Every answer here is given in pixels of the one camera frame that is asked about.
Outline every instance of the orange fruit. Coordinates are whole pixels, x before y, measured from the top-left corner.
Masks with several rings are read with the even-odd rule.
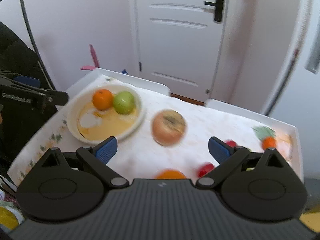
[[[184,174],[176,170],[164,170],[155,177],[155,179],[186,179],[186,178],[187,177],[184,176]]]
[[[107,110],[112,106],[113,94],[107,89],[99,89],[93,94],[92,103],[100,111]]]
[[[267,148],[269,147],[272,147],[272,148],[275,148],[276,147],[276,140],[269,136],[269,137],[266,137],[263,141],[262,141],[262,148],[264,150],[266,150]]]

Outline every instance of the door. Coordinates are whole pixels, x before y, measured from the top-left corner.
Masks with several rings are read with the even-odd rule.
[[[220,54],[226,0],[137,0],[137,11],[141,77],[168,86],[174,94],[207,100]]]

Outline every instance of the blue object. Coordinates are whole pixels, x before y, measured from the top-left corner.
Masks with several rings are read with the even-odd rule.
[[[13,80],[20,82],[20,83],[23,83],[23,84],[26,84],[26,85],[29,85],[29,86],[32,86],[32,87],[35,87],[35,88],[40,87],[40,80],[37,78],[19,75],[19,76],[14,77]]]
[[[94,148],[95,156],[104,164],[107,164],[118,150],[118,141],[115,137],[109,137]]]
[[[214,137],[211,137],[209,139],[209,153],[212,155],[215,160],[221,164],[226,159],[228,159],[231,156],[230,151],[224,147],[221,143],[219,143],[217,140],[215,140]]]

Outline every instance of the ribbed gray surface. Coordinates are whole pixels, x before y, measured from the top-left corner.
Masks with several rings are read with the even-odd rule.
[[[79,220],[58,225],[27,220],[10,236],[14,240],[303,240],[314,233],[298,220],[277,224],[243,220],[212,191],[197,190],[189,180],[135,179],[129,188],[111,191],[100,208]]]

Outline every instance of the door handle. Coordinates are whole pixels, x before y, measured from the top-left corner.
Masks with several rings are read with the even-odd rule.
[[[222,21],[222,14],[223,14],[223,6],[224,6],[224,0],[216,0],[216,2],[207,2],[204,1],[205,5],[209,6],[215,6],[216,10],[214,12],[214,20],[216,22]]]

